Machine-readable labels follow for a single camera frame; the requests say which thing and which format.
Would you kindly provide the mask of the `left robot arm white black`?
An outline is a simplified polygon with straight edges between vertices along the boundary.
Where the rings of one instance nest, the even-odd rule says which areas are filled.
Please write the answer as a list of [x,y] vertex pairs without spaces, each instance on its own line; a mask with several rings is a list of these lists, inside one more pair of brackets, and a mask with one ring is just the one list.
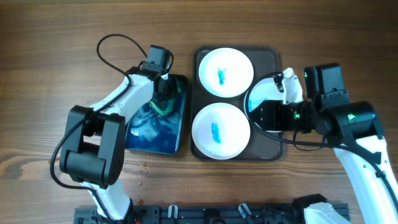
[[71,189],[85,190],[99,223],[135,223],[132,199],[119,176],[123,169],[127,128],[146,104],[160,117],[168,116],[179,101],[183,75],[132,67],[119,86],[91,106],[74,106],[68,113],[65,134],[53,158],[74,182]]

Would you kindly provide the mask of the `green yellow sponge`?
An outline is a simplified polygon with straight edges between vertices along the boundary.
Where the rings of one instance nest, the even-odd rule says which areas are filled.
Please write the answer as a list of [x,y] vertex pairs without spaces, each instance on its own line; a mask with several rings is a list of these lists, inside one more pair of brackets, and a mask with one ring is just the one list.
[[150,101],[152,109],[159,116],[167,116],[174,109],[175,100]]

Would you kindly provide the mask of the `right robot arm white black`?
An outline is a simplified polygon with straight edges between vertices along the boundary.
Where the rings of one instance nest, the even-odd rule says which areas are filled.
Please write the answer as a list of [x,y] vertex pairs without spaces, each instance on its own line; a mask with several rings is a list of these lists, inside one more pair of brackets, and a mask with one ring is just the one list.
[[301,151],[334,150],[368,223],[397,223],[397,181],[389,163],[379,116],[367,101],[352,103],[337,63],[307,67],[309,101],[263,100],[249,107],[250,123],[265,136]]

